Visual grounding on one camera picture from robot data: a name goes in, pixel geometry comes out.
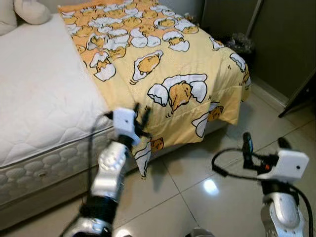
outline white mattress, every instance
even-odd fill
[[[21,25],[0,45],[0,167],[87,136],[107,108],[61,17]]]

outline wire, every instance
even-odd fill
[[[238,179],[244,179],[244,180],[251,180],[251,181],[259,181],[259,182],[265,182],[265,181],[272,181],[272,182],[276,182],[276,183],[280,183],[280,184],[286,184],[289,188],[293,189],[294,191],[296,191],[303,199],[306,208],[307,208],[307,213],[308,213],[308,222],[309,222],[309,237],[314,237],[314,221],[313,221],[313,212],[312,212],[312,208],[311,208],[311,204],[308,201],[307,197],[305,196],[305,194],[299,190],[298,188],[296,188],[294,185],[289,184],[289,183],[284,183],[279,181],[278,179],[261,179],[261,178],[256,178],[256,177],[250,177],[250,176],[241,176],[241,175],[236,175],[236,174],[230,174],[229,172],[227,172],[226,170],[222,169],[221,167],[215,165],[215,161],[216,159],[223,153],[225,152],[243,152],[242,149],[240,148],[227,148],[224,150],[221,150],[220,152],[218,152],[217,154],[215,154],[215,156],[212,159],[212,166],[213,166],[213,170],[215,170],[216,172],[218,172],[219,174],[223,175],[223,176],[229,176],[232,178],[238,178]],[[259,158],[260,155],[252,153],[252,155],[254,157]]]
[[[91,132],[88,138],[88,178],[87,178],[87,182],[88,182],[88,187],[87,187],[87,192],[88,192],[88,198],[91,197],[91,186],[92,186],[92,148],[93,148],[93,135],[94,132],[98,126],[98,123],[100,121],[100,119],[102,119],[104,116],[106,116],[106,114],[101,114],[99,115],[96,120],[94,121],[94,124],[91,128]]]

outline pillow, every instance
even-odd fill
[[[0,36],[14,30],[16,26],[13,0],[0,0]]]
[[[51,17],[46,6],[36,0],[14,0],[15,12],[27,23],[40,25]]]

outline gray wall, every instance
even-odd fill
[[[89,0],[38,0],[45,4],[51,12],[57,12],[57,5],[72,5],[81,2],[87,2]],[[166,5],[173,9],[178,14],[184,14],[186,12],[197,17],[198,20],[202,17],[204,0],[160,0],[161,4]]]
[[[251,38],[253,72],[290,98],[316,66],[315,0],[265,0]]]
[[[215,38],[246,33],[257,0],[205,0],[202,27]]]

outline yellow comforter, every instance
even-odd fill
[[[237,123],[249,92],[247,64],[181,15],[151,0],[95,0],[59,10],[109,108],[152,108],[153,138],[133,151],[143,176],[151,153],[200,142],[207,121]]]

